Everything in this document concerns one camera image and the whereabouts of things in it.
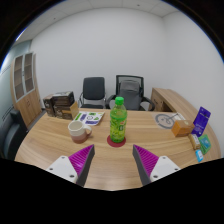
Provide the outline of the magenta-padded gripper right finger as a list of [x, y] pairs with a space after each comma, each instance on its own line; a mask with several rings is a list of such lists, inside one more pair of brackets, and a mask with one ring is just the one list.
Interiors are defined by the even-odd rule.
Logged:
[[137, 145], [133, 146], [133, 157], [143, 186], [180, 170], [167, 156], [158, 157]]

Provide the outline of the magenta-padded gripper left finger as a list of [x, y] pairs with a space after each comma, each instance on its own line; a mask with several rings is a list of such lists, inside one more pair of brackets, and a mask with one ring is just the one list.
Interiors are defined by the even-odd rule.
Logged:
[[60, 156], [47, 168], [47, 171], [79, 186], [84, 186], [94, 155], [94, 145], [87, 146], [69, 157]]

